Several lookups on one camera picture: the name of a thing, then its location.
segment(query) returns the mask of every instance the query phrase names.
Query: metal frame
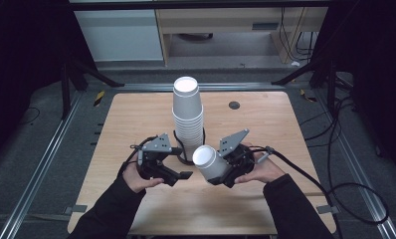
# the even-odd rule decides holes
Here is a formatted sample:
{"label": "metal frame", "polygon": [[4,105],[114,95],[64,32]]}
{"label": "metal frame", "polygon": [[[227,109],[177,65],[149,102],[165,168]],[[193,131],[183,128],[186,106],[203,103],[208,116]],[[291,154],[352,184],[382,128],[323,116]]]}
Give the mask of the metal frame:
{"label": "metal frame", "polygon": [[72,109],[69,112],[68,116],[65,119],[62,119],[58,128],[56,129],[55,134],[52,137],[45,153],[43,154],[42,159],[39,162],[33,176],[30,179],[27,187],[25,188],[24,193],[19,199],[17,205],[12,211],[12,214],[7,219],[5,225],[0,232],[0,238],[14,238],[16,233],[19,230],[25,216],[27,215],[28,210],[30,209],[31,203],[34,200],[34,197],[40,188],[41,183],[43,182],[44,177],[47,174],[47,171],[55,157],[57,150],[65,136],[65,133],[77,111],[79,106],[79,102],[84,93],[76,92],[74,95],[74,99],[72,101]]}

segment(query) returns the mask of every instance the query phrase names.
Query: aluminum rail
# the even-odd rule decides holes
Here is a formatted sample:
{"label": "aluminum rail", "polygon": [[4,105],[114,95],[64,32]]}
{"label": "aluminum rail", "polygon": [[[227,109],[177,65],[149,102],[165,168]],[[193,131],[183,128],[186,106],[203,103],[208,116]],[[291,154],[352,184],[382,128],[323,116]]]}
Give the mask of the aluminum rail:
{"label": "aluminum rail", "polygon": [[21,226],[27,212],[31,206],[31,203],[36,196],[40,185],[46,176],[46,173],[50,167],[50,164],[55,157],[55,154],[62,142],[63,137],[70,125],[75,112],[79,106],[79,102],[83,93],[76,92],[74,95],[74,99],[72,101],[72,110],[69,112],[68,116],[65,119],[62,119],[58,128],[55,131],[55,134],[50,141],[46,152],[43,154],[42,159],[40,160],[33,176],[30,179],[27,187],[25,188],[24,193],[22,194],[21,198],[19,199],[17,205],[12,211],[12,214],[7,219],[5,225],[0,232],[0,239],[2,238],[15,238],[16,233],[18,232],[19,227]]}
{"label": "aluminum rail", "polygon": [[[322,99],[322,101],[320,101],[320,104],[321,104],[323,110],[328,112],[328,109],[324,103],[326,101],[325,95],[321,94],[319,91],[315,91],[315,93],[317,94],[317,97],[319,99]],[[332,122],[331,115],[327,114],[327,117],[328,117],[328,120],[330,122]],[[347,140],[344,133],[338,134],[338,142],[339,142],[339,147],[341,149],[341,152],[344,155],[344,159],[347,162],[347,165],[350,169],[350,172],[352,173],[352,176],[353,176],[353,179],[355,180],[355,182],[363,184],[370,188],[374,188],[371,181],[369,180],[368,176],[366,175],[365,171],[363,170],[362,166],[360,165],[359,160],[357,159],[357,156],[353,152],[352,147],[350,146],[350,143]],[[360,189],[359,191],[360,191],[372,217],[376,221],[379,221],[382,218],[384,218],[385,208],[384,208],[381,200],[374,194],[370,193],[368,190]],[[394,224],[390,218],[388,218],[387,221],[385,221],[383,224],[378,225],[377,227],[378,227],[378,230],[383,238],[396,239],[396,228],[394,227]]]}
{"label": "aluminum rail", "polygon": [[[273,86],[271,83],[201,83],[201,92],[227,92],[227,91],[269,91],[282,90],[283,86]],[[173,84],[125,84],[124,87],[112,88],[116,92],[173,92]]]}
{"label": "aluminum rail", "polygon": [[71,11],[146,10],[146,9],[202,9],[202,8],[282,8],[330,7],[354,0],[190,0],[141,2],[89,2],[44,5],[45,8]]}

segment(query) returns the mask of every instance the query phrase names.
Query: person's left hand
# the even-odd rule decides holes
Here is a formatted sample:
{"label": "person's left hand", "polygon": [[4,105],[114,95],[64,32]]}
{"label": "person's left hand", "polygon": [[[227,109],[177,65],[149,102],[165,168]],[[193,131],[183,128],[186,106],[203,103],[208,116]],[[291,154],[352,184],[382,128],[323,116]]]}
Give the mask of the person's left hand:
{"label": "person's left hand", "polygon": [[123,172],[123,179],[126,182],[127,186],[138,193],[145,188],[154,187],[160,183],[163,183],[163,178],[152,178],[149,180],[143,179],[138,173],[138,165],[137,165],[137,154],[132,158],[131,163],[129,163],[126,167],[126,170]]}

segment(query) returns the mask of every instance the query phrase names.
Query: stack of paper cups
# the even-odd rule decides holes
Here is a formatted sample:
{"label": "stack of paper cups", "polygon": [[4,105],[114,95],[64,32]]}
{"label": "stack of paper cups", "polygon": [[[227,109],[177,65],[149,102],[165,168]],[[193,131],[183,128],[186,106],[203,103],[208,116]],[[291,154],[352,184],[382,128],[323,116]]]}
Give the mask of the stack of paper cups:
{"label": "stack of paper cups", "polygon": [[180,159],[193,164],[192,154],[204,140],[204,108],[195,79],[182,77],[174,82],[172,112],[176,137],[182,142],[186,152],[180,155]]}

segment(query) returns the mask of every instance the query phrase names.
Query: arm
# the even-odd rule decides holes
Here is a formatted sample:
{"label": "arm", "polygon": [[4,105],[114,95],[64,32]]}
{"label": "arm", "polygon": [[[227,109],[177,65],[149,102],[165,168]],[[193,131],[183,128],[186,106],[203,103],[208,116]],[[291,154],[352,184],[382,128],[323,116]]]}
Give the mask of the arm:
{"label": "arm", "polygon": [[161,178],[145,180],[140,177],[134,161],[136,157],[127,166],[123,177],[117,178],[94,207],[80,218],[69,239],[126,237],[145,196],[145,188],[163,182]]}
{"label": "arm", "polygon": [[[258,160],[263,154],[255,153]],[[292,178],[269,158],[254,166],[250,173],[236,178],[235,183],[259,180],[266,183],[264,195],[281,238],[333,238],[306,196]]]}
{"label": "arm", "polygon": [[279,237],[333,238],[306,196],[286,174],[264,187]]}

